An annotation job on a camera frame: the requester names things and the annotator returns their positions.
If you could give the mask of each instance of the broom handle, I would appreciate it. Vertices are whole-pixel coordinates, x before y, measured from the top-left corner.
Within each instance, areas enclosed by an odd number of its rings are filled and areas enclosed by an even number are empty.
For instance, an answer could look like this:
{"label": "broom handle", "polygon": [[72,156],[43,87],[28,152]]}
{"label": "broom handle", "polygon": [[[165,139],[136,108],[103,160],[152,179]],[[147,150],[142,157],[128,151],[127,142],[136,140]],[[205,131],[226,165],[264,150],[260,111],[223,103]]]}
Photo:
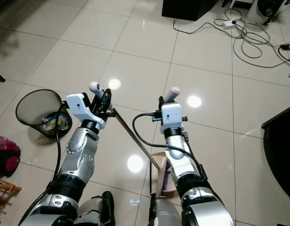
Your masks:
{"label": "broom handle", "polygon": [[119,123],[124,127],[124,129],[128,132],[130,137],[135,141],[135,143],[142,149],[142,151],[145,153],[145,155],[149,158],[149,160],[152,162],[152,164],[157,168],[158,171],[160,171],[159,165],[156,163],[152,155],[147,151],[147,149],[143,146],[143,144],[140,142],[140,140],[136,137],[134,132],[131,130],[129,125],[124,121],[124,119],[120,116],[120,114],[117,112],[117,110],[114,108],[113,112],[115,113],[115,116]]}

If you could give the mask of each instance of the tangled cables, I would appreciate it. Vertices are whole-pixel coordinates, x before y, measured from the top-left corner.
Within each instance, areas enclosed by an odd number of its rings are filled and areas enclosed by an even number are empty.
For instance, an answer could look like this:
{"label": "tangled cables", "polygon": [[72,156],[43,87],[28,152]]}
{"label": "tangled cables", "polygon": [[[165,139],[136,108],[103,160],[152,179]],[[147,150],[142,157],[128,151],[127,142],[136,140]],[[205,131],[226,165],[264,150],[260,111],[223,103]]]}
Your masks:
{"label": "tangled cables", "polygon": [[[225,21],[230,21],[230,17],[228,16],[228,12],[231,12],[231,11],[236,11],[239,13],[240,15],[240,18],[238,19],[235,19],[232,21],[232,23],[235,24],[235,29],[237,30],[238,32],[238,36],[233,36],[232,34],[228,33],[227,31],[223,30],[223,29],[220,29],[219,27],[222,26],[222,23],[225,22]],[[186,31],[181,31],[179,29],[177,29],[175,27],[175,22],[177,19],[173,19],[173,24],[172,24],[172,27],[174,30],[178,31],[178,32],[182,32],[182,33],[186,33],[186,34],[193,34],[193,33],[196,33],[198,32],[201,28],[203,28],[205,25],[210,25],[212,26],[213,28],[225,33],[226,35],[230,36],[231,38],[234,39],[234,42],[233,42],[233,52],[235,53],[235,55],[240,59],[242,60],[243,62],[247,63],[247,64],[250,64],[250,65],[253,65],[253,66],[256,66],[256,67],[263,67],[263,68],[274,68],[274,67],[278,67],[282,64],[287,64],[289,67],[290,67],[290,57],[289,58],[286,58],[282,55],[281,53],[281,45],[273,45],[270,40],[271,40],[271,37],[270,35],[260,26],[256,25],[256,24],[251,24],[251,23],[246,23],[243,19],[242,19],[242,14],[239,10],[237,9],[234,9],[234,8],[229,8],[229,9],[226,9],[225,10],[225,17],[226,19],[215,19],[213,21],[214,24],[211,24],[209,22],[205,22],[202,26],[200,26],[198,29],[192,31],[192,32],[186,32]],[[257,34],[255,32],[251,32],[249,31],[249,28],[252,27],[252,28],[256,28],[256,29],[259,29],[261,30],[265,35],[266,35],[266,38],[263,37],[262,35],[260,34]],[[236,41],[237,40],[242,40],[242,43],[241,43],[241,52],[248,58],[251,58],[251,59],[258,59],[260,57],[262,57],[262,50],[261,48],[259,47],[259,45],[267,45],[269,47],[271,47],[273,49],[273,51],[275,52],[275,54],[278,56],[278,58],[282,61],[280,62],[279,64],[277,65],[272,65],[272,66],[264,66],[264,65],[257,65],[257,64],[254,64],[254,63],[251,63],[247,60],[245,60],[244,58],[242,58],[240,55],[238,55],[238,53],[236,52]],[[256,55],[256,56],[251,56],[250,54],[246,53],[244,51],[244,45],[245,44],[249,44],[251,45],[253,48],[255,48],[259,54]]]}

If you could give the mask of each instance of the white tiled floor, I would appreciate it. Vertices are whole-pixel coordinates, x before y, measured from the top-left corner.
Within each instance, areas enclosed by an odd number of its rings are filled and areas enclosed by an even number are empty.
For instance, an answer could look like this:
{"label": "white tiled floor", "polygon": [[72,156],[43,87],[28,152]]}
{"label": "white tiled floor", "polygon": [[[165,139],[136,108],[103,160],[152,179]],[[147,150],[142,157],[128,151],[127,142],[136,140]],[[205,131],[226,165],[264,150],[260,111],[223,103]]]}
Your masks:
{"label": "white tiled floor", "polygon": [[[233,53],[233,40],[211,28],[178,33],[172,19],[161,16],[161,8],[162,0],[12,0],[0,10],[0,73],[7,79],[0,83],[0,135],[22,149],[18,170],[6,180],[23,187],[1,215],[1,226],[17,225],[56,163],[55,142],[17,121],[18,101],[39,88],[56,90],[63,99],[70,93],[90,93],[91,81],[107,87],[113,79],[121,82],[113,90],[113,103],[129,124],[135,115],[156,109],[158,97],[168,89],[180,87],[177,101],[189,119],[185,128],[193,151],[236,225],[290,226],[290,198],[266,162],[260,128],[290,106],[290,68],[245,64]],[[224,10],[219,1],[200,20],[178,20],[176,27],[191,31],[224,18]],[[247,11],[242,13],[247,20]],[[290,41],[290,5],[264,28],[274,44]],[[240,52],[240,41],[236,46]],[[280,62],[271,49],[261,48],[263,57],[255,63]],[[188,100],[199,106],[189,106]],[[61,139],[63,152],[77,124],[74,119]],[[160,126],[150,118],[137,126],[146,140],[164,142]],[[133,155],[143,161],[138,173],[127,166]],[[117,225],[146,226],[148,159],[115,119],[100,132],[95,164],[81,202],[110,190]],[[177,194],[170,200],[181,211]]]}

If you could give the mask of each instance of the black mesh trash can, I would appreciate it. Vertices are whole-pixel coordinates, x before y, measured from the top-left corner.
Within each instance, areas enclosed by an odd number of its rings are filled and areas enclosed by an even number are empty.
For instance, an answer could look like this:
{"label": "black mesh trash can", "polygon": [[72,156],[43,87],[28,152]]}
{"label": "black mesh trash can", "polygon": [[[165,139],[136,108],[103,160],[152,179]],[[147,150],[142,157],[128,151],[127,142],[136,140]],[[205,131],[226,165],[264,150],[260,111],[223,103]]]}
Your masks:
{"label": "black mesh trash can", "polygon": [[[24,125],[31,126],[49,138],[55,138],[55,121],[59,107],[62,105],[60,96],[49,89],[39,89],[28,93],[16,106],[16,117]],[[63,107],[58,118],[58,134],[67,134],[72,127],[72,119]]]}

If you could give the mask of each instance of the pink vacuum cleaner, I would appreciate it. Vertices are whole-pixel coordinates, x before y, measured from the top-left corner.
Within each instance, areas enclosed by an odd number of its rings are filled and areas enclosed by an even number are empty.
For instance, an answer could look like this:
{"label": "pink vacuum cleaner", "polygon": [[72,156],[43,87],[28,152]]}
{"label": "pink vacuum cleaner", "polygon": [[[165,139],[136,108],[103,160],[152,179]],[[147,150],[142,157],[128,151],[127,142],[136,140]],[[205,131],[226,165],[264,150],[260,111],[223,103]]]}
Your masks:
{"label": "pink vacuum cleaner", "polygon": [[0,137],[0,176],[10,177],[17,169],[21,150],[11,140]]}

